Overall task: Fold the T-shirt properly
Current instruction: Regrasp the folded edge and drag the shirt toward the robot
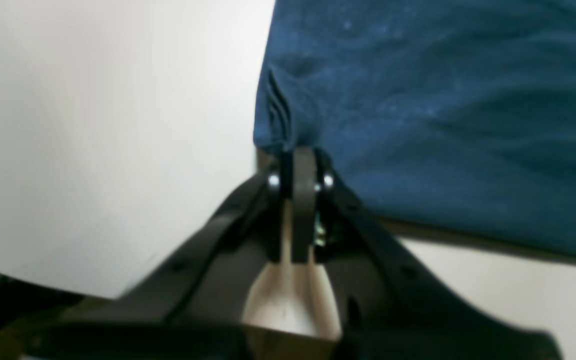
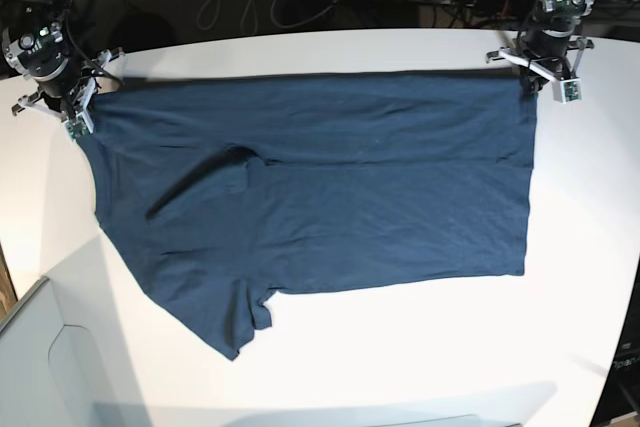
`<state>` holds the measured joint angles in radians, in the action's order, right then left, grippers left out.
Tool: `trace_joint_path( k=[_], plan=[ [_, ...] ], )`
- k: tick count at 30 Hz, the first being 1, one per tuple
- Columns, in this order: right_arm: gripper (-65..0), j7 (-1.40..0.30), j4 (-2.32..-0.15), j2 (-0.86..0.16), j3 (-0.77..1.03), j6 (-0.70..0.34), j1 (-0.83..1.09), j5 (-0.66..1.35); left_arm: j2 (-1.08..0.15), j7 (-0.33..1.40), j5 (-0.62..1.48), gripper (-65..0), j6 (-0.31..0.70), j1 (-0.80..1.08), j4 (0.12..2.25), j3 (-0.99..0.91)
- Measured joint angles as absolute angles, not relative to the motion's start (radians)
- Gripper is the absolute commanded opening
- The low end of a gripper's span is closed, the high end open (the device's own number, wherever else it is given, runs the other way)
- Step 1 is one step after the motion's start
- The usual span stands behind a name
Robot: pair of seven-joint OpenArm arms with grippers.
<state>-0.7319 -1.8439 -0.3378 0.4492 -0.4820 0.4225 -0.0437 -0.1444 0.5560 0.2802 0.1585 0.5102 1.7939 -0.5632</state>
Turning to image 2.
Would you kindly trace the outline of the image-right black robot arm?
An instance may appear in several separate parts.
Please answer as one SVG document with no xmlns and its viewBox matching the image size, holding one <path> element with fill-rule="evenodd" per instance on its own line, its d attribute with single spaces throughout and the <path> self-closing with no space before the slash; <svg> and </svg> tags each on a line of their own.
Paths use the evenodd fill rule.
<svg viewBox="0 0 640 427">
<path fill-rule="evenodd" d="M 582 98 L 578 67 L 593 41 L 576 30 L 595 0 L 532 0 L 512 44 L 490 51 L 487 63 L 506 61 L 519 72 L 523 90 L 537 93 L 549 85 L 562 104 Z"/>
</svg>

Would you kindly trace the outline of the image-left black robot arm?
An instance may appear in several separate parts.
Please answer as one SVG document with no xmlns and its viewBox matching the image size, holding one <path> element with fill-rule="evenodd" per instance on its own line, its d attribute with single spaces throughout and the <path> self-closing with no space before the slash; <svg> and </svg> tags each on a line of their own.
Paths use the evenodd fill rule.
<svg viewBox="0 0 640 427">
<path fill-rule="evenodd" d="M 33 111 L 52 116 L 73 139 L 92 133 L 99 81 L 122 82 L 107 67 L 124 51 L 106 49 L 91 57 L 72 31 L 73 0 L 1 0 L 1 7 L 9 9 L 9 18 L 1 24 L 4 62 L 37 84 L 34 93 L 16 101 L 12 115 Z"/>
</svg>

